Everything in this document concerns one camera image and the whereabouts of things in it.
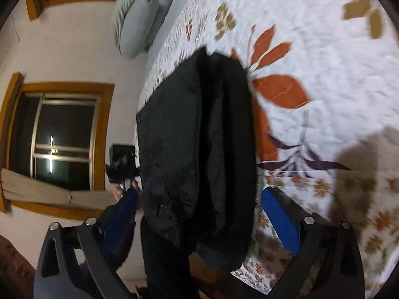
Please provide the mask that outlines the person's hand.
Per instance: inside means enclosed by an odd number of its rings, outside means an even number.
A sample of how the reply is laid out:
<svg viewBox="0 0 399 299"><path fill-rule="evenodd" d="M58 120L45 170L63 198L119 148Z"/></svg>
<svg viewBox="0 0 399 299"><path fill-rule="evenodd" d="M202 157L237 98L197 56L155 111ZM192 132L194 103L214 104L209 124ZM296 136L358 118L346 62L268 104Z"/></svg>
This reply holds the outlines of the person's hand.
<svg viewBox="0 0 399 299"><path fill-rule="evenodd" d="M139 183L137 182L137 180L131 180L130 181L130 188L136 190L136 192L138 193L139 196L141 196L141 189L139 187ZM113 196L116 200L116 202L118 202L127 192L128 187L123 185L116 185L113 190Z"/></svg>

